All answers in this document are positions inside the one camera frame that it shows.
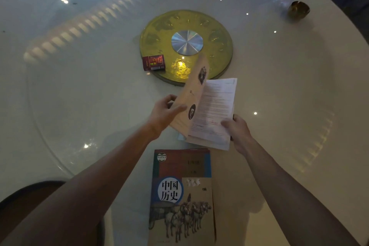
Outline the person's right hand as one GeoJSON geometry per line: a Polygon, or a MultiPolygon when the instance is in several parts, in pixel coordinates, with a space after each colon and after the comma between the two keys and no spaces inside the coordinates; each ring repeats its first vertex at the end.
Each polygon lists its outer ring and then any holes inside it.
{"type": "Polygon", "coordinates": [[[234,143],[235,149],[246,157],[255,146],[255,139],[251,136],[246,121],[237,114],[234,114],[231,119],[237,119],[239,123],[239,131],[237,133],[229,133],[231,140],[234,143]]]}

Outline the person's left hand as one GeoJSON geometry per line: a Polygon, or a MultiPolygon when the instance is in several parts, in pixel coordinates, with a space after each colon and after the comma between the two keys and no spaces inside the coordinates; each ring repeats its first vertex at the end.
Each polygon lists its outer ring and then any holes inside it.
{"type": "Polygon", "coordinates": [[[157,139],[161,133],[173,122],[168,120],[167,111],[171,105],[181,105],[174,104],[176,99],[176,95],[169,94],[155,103],[146,123],[152,140],[157,139]]]}

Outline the paperback book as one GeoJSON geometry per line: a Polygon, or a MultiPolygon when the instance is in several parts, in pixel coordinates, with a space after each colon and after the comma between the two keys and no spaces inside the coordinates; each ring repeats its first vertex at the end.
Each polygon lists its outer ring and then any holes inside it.
{"type": "Polygon", "coordinates": [[[210,80],[209,75],[209,61],[200,53],[173,103],[173,107],[186,105],[187,108],[176,115],[170,127],[183,141],[228,151],[231,136],[221,122],[233,117],[237,78],[210,80]]]}

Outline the person's left forearm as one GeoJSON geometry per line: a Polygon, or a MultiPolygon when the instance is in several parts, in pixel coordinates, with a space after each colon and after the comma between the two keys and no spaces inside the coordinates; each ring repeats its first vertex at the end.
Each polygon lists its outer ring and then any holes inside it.
{"type": "Polygon", "coordinates": [[[141,126],[52,193],[0,246],[81,245],[103,219],[148,144],[162,131],[149,122],[141,126]]]}

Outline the person's right forearm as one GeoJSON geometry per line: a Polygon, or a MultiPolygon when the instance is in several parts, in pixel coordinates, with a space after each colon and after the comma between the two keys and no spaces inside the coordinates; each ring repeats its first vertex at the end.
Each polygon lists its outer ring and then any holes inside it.
{"type": "Polygon", "coordinates": [[[360,246],[353,235],[253,138],[241,152],[271,212],[291,246],[360,246]]]}

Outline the red cigarette pack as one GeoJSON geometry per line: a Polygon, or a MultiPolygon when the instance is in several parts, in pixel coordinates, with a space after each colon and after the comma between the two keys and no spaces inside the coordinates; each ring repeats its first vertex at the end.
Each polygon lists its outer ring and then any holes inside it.
{"type": "Polygon", "coordinates": [[[164,71],[166,69],[165,58],[163,54],[144,56],[141,59],[144,71],[164,71]]]}

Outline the silver metal hub disc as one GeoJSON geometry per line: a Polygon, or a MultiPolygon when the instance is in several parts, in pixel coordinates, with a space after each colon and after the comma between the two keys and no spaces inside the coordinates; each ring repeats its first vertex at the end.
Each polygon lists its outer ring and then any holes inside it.
{"type": "Polygon", "coordinates": [[[204,47],[204,40],[193,30],[181,30],[171,37],[171,45],[175,52],[182,56],[198,54],[204,47]]]}

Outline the golden round turntable base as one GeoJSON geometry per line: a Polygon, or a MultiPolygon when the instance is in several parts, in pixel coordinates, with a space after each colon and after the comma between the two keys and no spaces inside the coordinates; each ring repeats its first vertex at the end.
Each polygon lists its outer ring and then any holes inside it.
{"type": "Polygon", "coordinates": [[[233,57],[233,41],[227,29],[215,18],[199,11],[173,10],[152,19],[140,36],[140,55],[163,54],[166,69],[155,70],[154,75],[174,86],[184,86],[200,53],[209,61],[208,79],[218,79],[228,69],[233,57]],[[204,40],[203,49],[193,56],[175,52],[171,37],[181,30],[193,30],[204,40]]]}

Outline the textbook with horse cover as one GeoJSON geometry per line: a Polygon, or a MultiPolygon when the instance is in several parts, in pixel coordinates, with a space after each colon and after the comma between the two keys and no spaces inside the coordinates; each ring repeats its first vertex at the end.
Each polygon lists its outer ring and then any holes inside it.
{"type": "Polygon", "coordinates": [[[147,246],[215,246],[209,149],[155,150],[147,246]]]}

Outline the round glass turntable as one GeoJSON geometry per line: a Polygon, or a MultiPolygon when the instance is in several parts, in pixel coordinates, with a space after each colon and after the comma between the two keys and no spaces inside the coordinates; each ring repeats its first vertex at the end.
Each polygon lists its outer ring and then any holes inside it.
{"type": "Polygon", "coordinates": [[[193,10],[219,21],[233,57],[218,79],[237,78],[234,112],[291,174],[323,151],[334,120],[334,57],[313,24],[287,17],[272,0],[59,0],[30,45],[27,88],[42,138],[79,173],[127,137],[155,101],[182,86],[144,71],[140,36],[155,17],[193,10]]]}

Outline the small golden bowl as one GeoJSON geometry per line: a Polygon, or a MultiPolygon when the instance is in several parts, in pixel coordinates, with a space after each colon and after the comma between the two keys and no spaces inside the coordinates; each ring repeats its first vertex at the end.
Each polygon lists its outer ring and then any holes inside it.
{"type": "Polygon", "coordinates": [[[302,1],[293,1],[287,15],[291,20],[302,20],[310,13],[310,7],[302,1]]]}

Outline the dark round chair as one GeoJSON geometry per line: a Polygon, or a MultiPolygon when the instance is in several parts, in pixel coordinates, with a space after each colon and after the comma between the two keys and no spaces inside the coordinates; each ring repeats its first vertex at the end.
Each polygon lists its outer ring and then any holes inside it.
{"type": "Polygon", "coordinates": [[[0,246],[104,246],[107,206],[77,178],[33,183],[1,201],[0,246]]]}

